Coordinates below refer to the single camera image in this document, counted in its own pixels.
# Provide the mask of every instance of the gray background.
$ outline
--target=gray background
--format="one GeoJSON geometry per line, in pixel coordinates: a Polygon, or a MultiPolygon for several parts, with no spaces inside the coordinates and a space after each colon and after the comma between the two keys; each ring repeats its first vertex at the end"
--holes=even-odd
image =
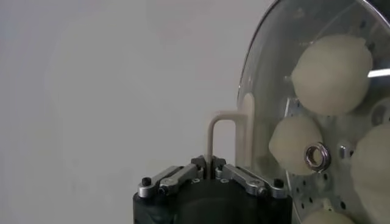
{"type": "Polygon", "coordinates": [[[132,223],[141,177],[202,154],[236,108],[270,2],[2,0],[0,223],[132,223]]]}

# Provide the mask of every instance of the metal bracket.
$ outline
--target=metal bracket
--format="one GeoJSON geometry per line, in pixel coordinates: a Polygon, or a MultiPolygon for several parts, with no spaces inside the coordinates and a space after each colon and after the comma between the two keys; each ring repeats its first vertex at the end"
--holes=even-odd
{"type": "Polygon", "coordinates": [[[222,168],[221,178],[236,181],[250,195],[264,197],[270,193],[271,197],[274,198],[287,197],[287,190],[284,186],[274,186],[269,181],[255,175],[251,171],[234,167],[230,164],[222,168]]]}
{"type": "Polygon", "coordinates": [[[164,195],[176,194],[179,191],[179,187],[186,180],[192,180],[203,175],[199,172],[200,170],[197,169],[195,164],[189,164],[172,176],[162,179],[158,191],[164,195]]]}
{"type": "Polygon", "coordinates": [[[142,183],[140,183],[138,185],[138,196],[140,196],[141,198],[149,198],[154,196],[157,193],[157,189],[160,184],[160,181],[172,175],[173,173],[176,173],[178,170],[180,170],[180,167],[171,166],[170,168],[152,177],[151,183],[149,185],[145,186],[142,183]]]}

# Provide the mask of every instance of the black screw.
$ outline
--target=black screw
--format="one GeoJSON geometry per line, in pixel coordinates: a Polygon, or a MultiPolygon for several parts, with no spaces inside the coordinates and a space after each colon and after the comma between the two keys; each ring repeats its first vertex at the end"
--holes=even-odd
{"type": "Polygon", "coordinates": [[[285,186],[285,182],[281,179],[274,179],[274,186],[277,188],[283,188],[285,186]]]}
{"type": "Polygon", "coordinates": [[[148,187],[152,184],[152,179],[150,177],[142,178],[142,186],[148,187]]]}

